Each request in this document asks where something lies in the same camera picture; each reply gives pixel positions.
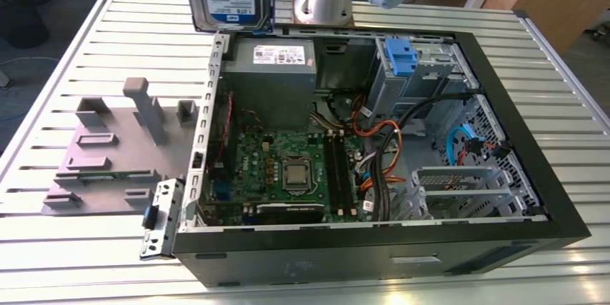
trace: slotted aluminum table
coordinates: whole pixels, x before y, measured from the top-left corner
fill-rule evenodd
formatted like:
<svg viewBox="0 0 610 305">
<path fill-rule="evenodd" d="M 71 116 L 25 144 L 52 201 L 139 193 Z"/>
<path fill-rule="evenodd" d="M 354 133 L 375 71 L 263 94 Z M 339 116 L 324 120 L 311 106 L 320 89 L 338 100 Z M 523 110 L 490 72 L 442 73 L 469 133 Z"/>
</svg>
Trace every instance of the slotted aluminum table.
<svg viewBox="0 0 610 305">
<path fill-rule="evenodd" d="M 278 1 L 290 21 L 288 0 Z M 610 301 L 609 119 L 527 19 L 507 11 L 354 8 L 359 26 L 470 31 L 589 224 L 593 237 L 477 276 L 206 289 L 174 261 L 139 261 L 140 216 L 45 217 L 83 96 L 131 106 L 128 76 L 162 105 L 199 99 L 212 37 L 187 0 L 98 0 L 0 159 L 0 301 L 146 297 L 200 304 L 575 304 Z"/>
</svg>

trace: orange wire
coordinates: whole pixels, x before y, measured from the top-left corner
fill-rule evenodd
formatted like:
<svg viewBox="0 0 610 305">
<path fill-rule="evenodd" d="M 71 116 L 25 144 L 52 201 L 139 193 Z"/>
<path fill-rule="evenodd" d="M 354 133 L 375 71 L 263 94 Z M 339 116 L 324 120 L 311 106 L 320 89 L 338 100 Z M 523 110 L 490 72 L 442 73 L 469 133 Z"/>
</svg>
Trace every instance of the orange wire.
<svg viewBox="0 0 610 305">
<path fill-rule="evenodd" d="M 397 176 L 387 176 L 385 178 L 387 182 L 406 182 L 407 179 L 399 178 Z M 373 180 L 371 178 L 366 179 L 365 183 L 360 185 L 360 191 L 366 191 L 373 187 Z"/>
</svg>

